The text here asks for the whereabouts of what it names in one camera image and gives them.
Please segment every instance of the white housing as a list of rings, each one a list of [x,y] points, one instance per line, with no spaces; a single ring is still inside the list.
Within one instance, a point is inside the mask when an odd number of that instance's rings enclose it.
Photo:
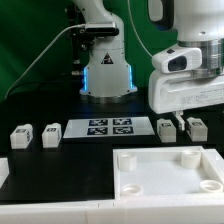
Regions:
[[[170,71],[169,62],[178,57],[185,57],[187,60],[187,66],[184,71],[190,71],[196,69],[202,64],[201,50],[198,48],[186,48],[180,47],[177,44],[154,55],[152,58],[152,64],[154,68],[162,73],[174,73],[179,71]]]
[[[103,0],[73,0],[82,11],[86,23],[115,22],[119,35],[96,38],[91,48],[89,63],[84,70],[84,88],[82,95],[95,98],[120,97],[137,91],[132,85],[132,69],[125,60],[124,24],[116,15],[108,12]],[[113,64],[104,64],[110,56]]]
[[[192,72],[163,74],[149,80],[149,105],[157,114],[224,103],[224,76],[194,79]]]
[[[174,0],[174,28],[183,42],[224,38],[223,0]]]

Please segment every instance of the black tabletop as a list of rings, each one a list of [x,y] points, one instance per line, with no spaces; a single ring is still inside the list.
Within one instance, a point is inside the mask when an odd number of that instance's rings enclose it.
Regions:
[[[0,204],[65,202],[114,198],[113,149],[202,145],[224,155],[224,106],[185,111],[184,119],[201,118],[208,141],[194,143],[177,131],[177,142],[162,144],[158,135],[62,139],[58,148],[43,149],[41,134],[47,124],[60,123],[64,133],[69,119],[148,116],[156,133],[157,115],[148,106],[147,90],[119,104],[92,104],[71,91],[17,93],[0,104],[0,156],[9,160],[10,175],[0,190]],[[18,125],[31,124],[34,138],[24,150],[12,150],[9,136]]]

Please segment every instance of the green screen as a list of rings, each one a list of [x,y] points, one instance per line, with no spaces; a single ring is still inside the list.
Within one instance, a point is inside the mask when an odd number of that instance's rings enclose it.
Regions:
[[[158,31],[149,21],[147,0],[130,0],[136,29],[152,53],[175,44],[176,33]],[[0,100],[7,89],[53,40],[68,27],[65,8],[69,0],[1,0],[0,2]],[[126,0],[105,0],[105,7],[125,24],[126,59],[134,68],[134,82],[148,86],[151,58],[140,46],[128,16]],[[87,54],[82,56],[87,63]],[[70,39],[64,35],[34,66],[22,82],[49,80],[72,69]]]

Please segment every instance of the small white block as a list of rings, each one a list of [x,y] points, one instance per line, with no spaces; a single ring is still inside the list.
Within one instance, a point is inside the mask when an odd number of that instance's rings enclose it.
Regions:
[[[176,142],[177,140],[177,130],[171,120],[158,120],[157,133],[163,143]]]
[[[60,140],[61,140],[61,125],[57,123],[47,125],[42,134],[43,147],[57,148]]]
[[[33,139],[33,127],[30,124],[17,126],[10,135],[12,149],[26,149]]]
[[[4,184],[8,175],[9,175],[8,159],[2,158],[0,159],[0,188]]]
[[[206,142],[208,128],[201,119],[188,118],[187,133],[193,142]]]

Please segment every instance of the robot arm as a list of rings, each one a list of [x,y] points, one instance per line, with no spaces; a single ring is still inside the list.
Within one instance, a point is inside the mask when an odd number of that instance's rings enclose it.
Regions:
[[[103,0],[72,1],[86,23],[79,35],[90,43],[80,94],[97,103],[119,102],[137,91],[132,84],[131,66],[125,60],[123,21],[105,9]]]
[[[74,6],[74,4],[69,5],[65,10],[69,25],[74,26],[76,24],[84,24],[85,19],[81,11]],[[79,50],[87,51],[91,46],[93,39],[97,36],[115,36],[119,34],[117,25],[114,22],[105,23],[87,23],[82,29],[72,29],[70,31],[70,37],[72,41],[73,49],[73,71],[72,74],[75,80],[80,80],[80,75],[82,74],[82,64],[79,57]]]
[[[160,114],[224,103],[224,1],[148,0],[148,5],[157,28],[178,32],[176,45],[153,56],[150,107]]]

